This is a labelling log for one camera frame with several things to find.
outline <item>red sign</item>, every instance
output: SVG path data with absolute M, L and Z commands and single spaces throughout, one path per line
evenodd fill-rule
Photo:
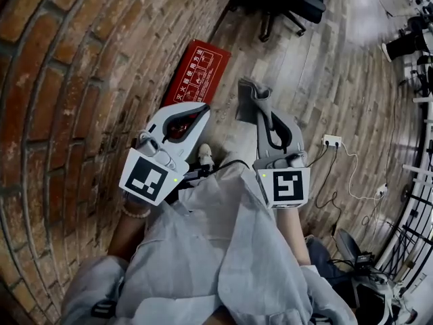
M 191 101 L 210 104 L 230 57 L 230 52 L 209 43 L 191 41 L 162 105 Z

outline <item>floor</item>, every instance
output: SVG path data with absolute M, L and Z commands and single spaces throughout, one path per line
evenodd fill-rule
M 338 192 L 335 203 L 343 210 L 338 227 L 351 233 L 362 249 L 370 246 L 378 253 L 403 210 L 401 190 L 411 183 L 411 175 L 402 164 L 415 162 L 422 123 L 421 111 L 411 101 L 413 88 L 398 87 L 413 57 L 390 64 L 378 45 L 397 36 L 413 8 L 406 0 L 325 3 L 322 22 L 306 23 L 303 37 L 297 37 L 294 24 L 280 17 L 265 44 L 257 38 L 260 14 L 245 17 L 242 10 L 228 12 L 212 39 L 214 45 L 231 51 L 232 58 L 212 102 L 207 140 L 217 158 L 236 151 L 251 164 L 256 158 L 256 131 L 235 119 L 237 80 L 247 76 L 272 87 L 273 106 L 296 117 L 309 160 L 320 152 L 324 133 L 342 136 L 348 151 L 359 155 L 352 193 L 373 196 L 388 182 L 388 194 L 375 212 L 376 225 L 373 217 L 369 220 L 373 201 L 348 194 L 355 158 L 340 148 L 319 199 L 322 204 Z M 381 3 L 393 16 L 402 17 L 387 17 Z M 304 233 L 322 238 L 332 254 L 336 246 L 331 228 L 339 210 L 332 204 L 318 209 L 314 199 L 334 156 L 330 150 L 312 166 L 310 200 L 300 212 Z

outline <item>white cable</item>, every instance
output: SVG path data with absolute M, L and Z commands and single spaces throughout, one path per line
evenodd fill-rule
M 358 197 L 358 196 L 352 194 L 352 192 L 350 191 L 350 186 L 352 185 L 352 178 L 353 178 L 353 175 L 355 174 L 355 172 L 357 171 L 357 167 L 358 167 L 358 156 L 357 156 L 356 153 L 349 154 L 349 152 L 347 151 L 346 145 L 345 145 L 343 142 L 342 142 L 341 144 L 343 145 L 344 150 L 346 151 L 346 154 L 347 154 L 348 156 L 354 156 L 355 159 L 356 159 L 356 160 L 355 160 L 355 169 L 353 170 L 352 175 L 350 176 L 350 179 L 349 179 L 349 186 L 348 186 L 349 195 L 352 196 L 353 198 L 356 198 L 357 200 L 373 200 L 373 201 L 375 201 L 375 200 L 376 200 L 375 196 L 372 197 L 372 198 L 368 198 L 368 197 L 366 197 L 366 196 Z M 379 200 L 380 200 L 381 198 L 383 198 L 383 197 L 385 196 L 385 194 L 386 194 L 386 193 L 382 194 L 382 195 L 380 196 Z
M 376 217 L 376 213 L 377 213 L 377 204 L 376 204 L 376 200 L 374 199 L 374 210 L 373 210 L 373 213 L 374 213 L 374 220 L 375 220 L 375 225 L 374 225 L 374 231 L 373 231 L 373 237 L 371 237 L 371 240 L 370 240 L 370 243 L 369 243 L 369 245 L 368 245 L 368 248 L 367 248 L 367 250 L 369 251 L 370 250 L 370 248 L 371 248 L 371 244 L 373 243 L 373 241 L 374 241 L 374 238 L 375 238 L 375 236 L 376 236 L 376 230 L 377 230 L 377 228 L 378 228 L 378 223 L 379 223 L 379 219 L 380 219 L 380 215 L 382 214 L 382 198 L 383 197 L 381 197 L 380 199 L 379 199 L 379 202 L 380 202 L 380 204 L 379 204 L 379 214 L 378 214 L 378 216 Z

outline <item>shirt sleeve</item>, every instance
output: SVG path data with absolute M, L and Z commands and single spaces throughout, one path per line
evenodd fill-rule
M 117 303 L 128 263 L 118 257 L 97 257 L 83 262 L 62 303 L 62 325 L 105 324 L 107 317 L 92 316 L 102 301 Z

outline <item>cable plug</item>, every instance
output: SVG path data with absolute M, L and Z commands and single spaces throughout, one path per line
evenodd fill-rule
M 333 224 L 331 226 L 331 236 L 334 237 L 334 235 L 336 234 L 337 231 L 337 224 Z

